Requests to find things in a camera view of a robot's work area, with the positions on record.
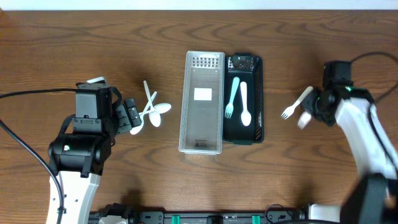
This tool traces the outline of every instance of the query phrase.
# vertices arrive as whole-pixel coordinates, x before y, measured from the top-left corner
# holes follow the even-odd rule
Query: white sticker
[[[195,88],[193,99],[211,101],[211,88]]]

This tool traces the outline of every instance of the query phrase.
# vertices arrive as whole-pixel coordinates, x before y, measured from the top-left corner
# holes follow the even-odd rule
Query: white wall
[[[0,7],[3,10],[398,9],[398,0],[0,0]]]

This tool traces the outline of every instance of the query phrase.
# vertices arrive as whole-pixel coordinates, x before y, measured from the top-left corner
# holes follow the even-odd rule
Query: wooden table
[[[0,93],[74,88],[105,76],[138,108],[143,80],[171,103],[162,125],[117,137],[92,210],[109,203],[181,210],[265,210],[309,202],[342,203],[357,181],[345,135],[312,121],[297,128],[301,109],[280,118],[309,85],[321,86],[323,63],[383,50],[398,55],[394,11],[63,11],[3,12],[0,16]],[[185,54],[188,50],[250,52],[264,61],[266,138],[224,144],[218,156],[178,151]],[[379,96],[395,84],[398,67],[383,57],[358,61],[356,86]],[[379,117],[398,146],[397,93]],[[48,160],[73,93],[1,100],[0,118]],[[0,131],[0,222],[43,223],[49,175]]]

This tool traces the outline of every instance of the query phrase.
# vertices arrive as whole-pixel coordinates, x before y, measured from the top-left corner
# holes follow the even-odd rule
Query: white spoon
[[[151,101],[153,101],[155,99],[157,92],[155,91],[154,94],[152,94],[151,96]],[[138,132],[141,131],[142,127],[144,127],[144,115],[146,114],[147,110],[149,108],[149,102],[145,105],[144,110],[142,111],[142,113],[139,113],[139,118],[141,119],[141,125],[134,127],[130,130],[130,134],[137,134]]]
[[[159,127],[160,122],[161,122],[160,113],[159,113],[159,111],[157,111],[154,108],[154,105],[152,104],[152,101],[150,100],[150,93],[149,93],[148,84],[146,81],[144,81],[144,88],[145,88],[145,92],[147,94],[147,98],[148,98],[150,110],[151,110],[151,112],[149,113],[149,120],[155,127]]]
[[[251,122],[251,114],[248,111],[248,85],[246,82],[241,82],[241,94],[242,94],[242,103],[243,103],[243,111],[241,114],[242,123],[245,126],[249,126]]]
[[[159,104],[155,105],[155,109],[157,111],[159,111],[160,114],[168,112],[171,108],[172,108],[172,105],[170,103],[159,103]],[[152,111],[151,110],[150,111],[146,111],[144,113],[144,115],[145,114],[149,114],[150,112],[152,112]]]

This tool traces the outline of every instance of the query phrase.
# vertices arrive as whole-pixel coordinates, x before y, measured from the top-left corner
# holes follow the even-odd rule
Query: wire
[[[3,95],[0,95],[1,98],[6,98],[9,96],[18,96],[18,95],[26,95],[26,94],[34,94],[34,93],[53,93],[53,92],[58,92],[58,91],[74,91],[76,92],[77,89],[72,89],[72,88],[58,88],[58,89],[50,89],[50,90],[29,90],[29,91],[18,91],[14,93],[6,93]],[[64,206],[64,200],[63,200],[63,192],[61,185],[59,181],[57,180],[56,176],[54,173],[51,171],[51,168],[45,161],[28,145],[26,144],[20,137],[18,137],[4,122],[0,119],[0,126],[11,136],[13,137],[19,144],[24,146],[45,168],[45,170],[50,174],[51,178],[53,179],[55,186],[57,187],[58,190],[58,196],[60,198],[60,206],[58,208],[58,218],[57,218],[57,224],[61,224],[62,220],[62,214],[64,213],[65,208]]]
[[[359,59],[361,59],[361,58],[368,57],[368,56],[373,56],[373,55],[382,55],[382,56],[388,57],[388,58],[390,58],[391,60],[395,61],[395,63],[398,65],[398,58],[397,58],[395,55],[389,54],[389,53],[387,53],[387,52],[369,52],[369,53],[365,53],[365,54],[359,55],[358,57],[352,59],[352,60],[351,60],[351,63],[353,63],[353,62],[355,62],[355,61],[357,61],[357,60],[359,60]],[[370,123],[370,125],[371,125],[371,127],[372,127],[372,130],[373,130],[374,134],[376,135],[376,138],[377,138],[377,140],[379,141],[379,143],[380,143],[380,145],[381,145],[381,147],[382,147],[384,153],[386,154],[386,156],[387,156],[388,159],[390,160],[391,164],[394,166],[394,168],[395,168],[395,170],[396,170],[396,175],[397,175],[397,177],[398,177],[398,168],[397,168],[397,165],[396,165],[396,163],[394,162],[392,156],[391,156],[391,155],[389,154],[389,152],[387,151],[386,146],[383,144],[383,142],[382,142],[382,140],[381,140],[381,138],[380,138],[380,135],[379,135],[379,133],[377,132],[376,127],[375,127],[375,125],[374,125],[374,123],[373,123],[372,114],[371,114],[371,108],[372,108],[372,106],[373,106],[373,105],[376,106],[376,103],[380,102],[380,101],[381,101],[382,99],[384,99],[386,96],[390,95],[390,94],[391,94],[395,89],[397,89],[397,88],[398,88],[398,82],[397,82],[393,87],[391,87],[389,90],[387,90],[385,93],[383,93],[381,96],[377,97],[377,98],[374,100],[374,103],[371,103],[371,104],[369,105],[369,108],[368,108],[368,121],[369,121],[369,123]]]
[[[33,93],[54,93],[58,91],[74,91],[76,92],[77,89],[72,89],[72,88],[59,88],[59,89],[52,89],[52,90],[29,90],[29,91],[18,91],[14,93],[6,93],[3,95],[0,95],[1,98],[5,98],[8,96],[17,96],[17,95],[25,95],[25,94],[33,94]]]
[[[44,166],[45,170],[47,170],[47,172],[50,174],[51,178],[55,182],[55,186],[57,186],[57,190],[58,190],[58,196],[60,197],[60,207],[58,208],[58,219],[57,219],[57,224],[60,224],[61,223],[61,219],[62,219],[62,214],[63,214],[63,211],[64,211],[64,208],[63,208],[63,193],[62,193],[61,185],[60,185],[59,181],[57,180],[56,176],[51,171],[49,165],[47,165],[45,163],[45,161],[28,144],[26,144],[20,137],[18,137],[18,135],[16,135],[13,131],[11,131],[11,129],[8,128],[8,126],[6,124],[4,124],[4,122],[2,120],[0,120],[0,126],[11,137],[13,137],[19,144],[24,146]]]
[[[275,207],[275,206],[280,206],[280,207],[282,207],[282,209],[285,210],[285,212],[286,212],[287,214],[289,214],[290,218],[293,219],[293,216],[294,216],[294,215],[290,214],[289,211],[288,211],[285,207],[283,207],[283,205],[280,205],[280,204],[272,204],[272,205],[270,205],[270,206],[266,209],[266,211],[264,212],[265,215],[266,215],[267,221],[269,221],[270,223],[274,223],[273,221],[271,221],[271,220],[268,219],[268,210],[269,210],[270,208],[272,208],[272,207]]]
[[[274,224],[339,224],[339,223],[325,221],[325,220],[286,220],[286,221],[275,222]]]

